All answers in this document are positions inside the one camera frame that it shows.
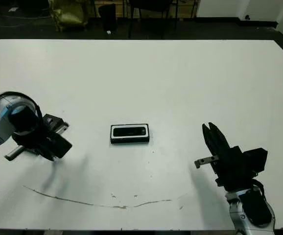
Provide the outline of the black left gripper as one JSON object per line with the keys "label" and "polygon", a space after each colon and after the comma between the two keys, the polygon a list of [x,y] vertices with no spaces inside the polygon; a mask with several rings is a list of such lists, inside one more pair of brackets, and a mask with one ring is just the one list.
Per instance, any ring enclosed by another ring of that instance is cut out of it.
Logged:
{"label": "black left gripper", "polygon": [[12,161],[25,150],[30,150],[49,161],[54,161],[56,158],[61,159],[70,150],[70,142],[61,136],[68,127],[67,123],[63,123],[57,129],[53,129],[44,123],[27,135],[21,136],[14,133],[12,138],[18,147],[4,157]]}

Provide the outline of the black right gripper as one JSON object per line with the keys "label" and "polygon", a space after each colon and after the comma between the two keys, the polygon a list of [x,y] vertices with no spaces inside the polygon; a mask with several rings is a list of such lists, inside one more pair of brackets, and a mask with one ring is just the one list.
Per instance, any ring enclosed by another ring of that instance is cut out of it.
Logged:
{"label": "black right gripper", "polygon": [[242,152],[239,146],[230,148],[224,134],[212,122],[209,127],[203,124],[202,131],[212,156],[196,160],[196,168],[210,164],[218,176],[217,185],[226,191],[250,188],[259,173],[259,150]]}

